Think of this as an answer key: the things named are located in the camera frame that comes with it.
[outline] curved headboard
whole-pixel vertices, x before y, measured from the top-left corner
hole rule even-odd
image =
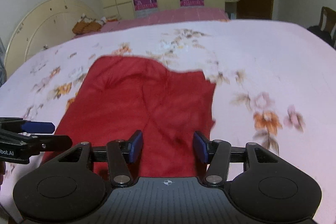
[[[72,39],[72,28],[82,14],[97,18],[95,12],[79,0],[48,0],[29,12],[9,41],[5,56],[7,76],[45,45],[50,48]]]

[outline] folded red garment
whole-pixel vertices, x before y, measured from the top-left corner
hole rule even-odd
[[[73,144],[105,146],[143,132],[143,149],[133,176],[194,177],[205,173],[193,151],[194,131],[209,138],[215,84],[203,72],[177,73],[152,59],[105,56],[90,68],[56,133]],[[53,155],[48,154],[44,160]],[[106,163],[94,172],[107,173]]]

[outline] finger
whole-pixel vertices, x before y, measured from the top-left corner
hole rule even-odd
[[[4,175],[6,172],[6,163],[4,161],[0,161],[0,175]]]

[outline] pink blanket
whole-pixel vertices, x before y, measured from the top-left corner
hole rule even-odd
[[[84,37],[86,35],[92,35],[96,33],[125,30],[140,26],[219,19],[229,19],[226,12],[222,9],[204,7],[180,8],[176,10],[166,10],[153,13],[145,18],[108,22],[101,28],[100,32],[91,32],[83,35],[76,35],[74,38]]]

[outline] white bed sheet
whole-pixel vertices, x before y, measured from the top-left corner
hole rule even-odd
[[[254,20],[184,22],[81,37],[24,63],[0,88],[0,117],[57,126],[89,67],[107,54],[155,58],[176,71],[203,70],[217,82],[211,139],[269,145],[319,183],[323,197],[314,219],[334,223],[336,51],[318,37],[294,24]],[[40,160],[41,155],[29,165],[7,164],[0,202],[17,221],[13,186]],[[242,167],[232,164],[229,179],[240,172]]]

